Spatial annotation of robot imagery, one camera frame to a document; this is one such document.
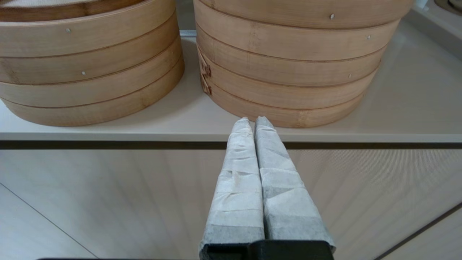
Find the steamer basket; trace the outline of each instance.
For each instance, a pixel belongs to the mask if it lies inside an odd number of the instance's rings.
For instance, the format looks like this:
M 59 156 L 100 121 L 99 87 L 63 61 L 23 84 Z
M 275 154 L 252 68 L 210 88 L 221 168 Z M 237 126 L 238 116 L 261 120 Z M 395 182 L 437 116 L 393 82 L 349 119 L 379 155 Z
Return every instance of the steamer basket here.
M 248 52 L 283 59 L 337 61 L 365 56 L 390 41 L 399 19 L 352 30 L 319 30 L 255 22 L 217 12 L 194 0 L 197 26 L 210 37 Z
M 208 89 L 210 98 L 226 111 L 240 117 L 249 117 L 255 121 L 259 116 L 266 116 L 273 125 L 281 127 L 313 127 L 337 121 L 354 110 L 360 103 L 364 94 L 342 103 L 319 109 L 285 109 L 260 105 L 245 99 L 238 98 L 222 90 L 215 84 L 202 79 L 202 86 Z
M 414 3 L 414 0 L 201 1 L 220 12 L 250 20 L 321 29 L 383 25 L 403 17 Z
M 197 29 L 197 44 L 212 62 L 236 74 L 293 86 L 329 86 L 359 80 L 379 65 L 385 48 L 349 60 L 313 62 L 250 53 L 221 43 Z
M 37 124 L 76 126 L 132 114 L 170 92 L 183 71 L 174 0 L 73 19 L 0 22 L 0 98 Z
M 375 70 L 362 79 L 335 86 L 298 87 L 241 76 L 213 63 L 205 55 L 199 55 L 202 58 L 202 75 L 208 82 L 238 98 L 288 109 L 317 109 L 348 102 L 366 90 L 377 72 Z
M 35 22 L 95 15 L 144 0 L 0 0 L 0 21 Z

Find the stacked bamboo steamer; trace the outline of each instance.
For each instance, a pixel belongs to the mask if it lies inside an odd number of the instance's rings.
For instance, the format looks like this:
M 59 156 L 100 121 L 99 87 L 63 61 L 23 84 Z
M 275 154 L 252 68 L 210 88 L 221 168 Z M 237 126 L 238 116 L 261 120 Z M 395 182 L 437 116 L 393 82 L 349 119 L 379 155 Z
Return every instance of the stacked bamboo steamer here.
M 25 120 L 120 118 L 183 71 L 174 0 L 0 0 L 0 98 Z
M 413 0 L 194 0 L 201 83 L 225 110 L 282 127 L 360 103 Z

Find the white cabinet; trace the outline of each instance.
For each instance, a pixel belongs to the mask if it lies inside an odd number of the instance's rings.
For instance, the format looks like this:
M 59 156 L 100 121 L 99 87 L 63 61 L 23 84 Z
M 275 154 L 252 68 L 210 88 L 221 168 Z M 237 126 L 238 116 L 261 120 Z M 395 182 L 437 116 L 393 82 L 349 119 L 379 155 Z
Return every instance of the white cabinet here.
M 289 153 L 337 260 L 374 259 L 462 200 L 460 150 Z M 197 259 L 224 155 L 8 150 L 0 151 L 0 182 L 97 257 Z
M 384 260 L 459 260 L 462 256 L 462 210 L 392 252 Z
M 35 260 L 42 257 L 95 258 L 48 219 L 0 185 L 0 259 Z

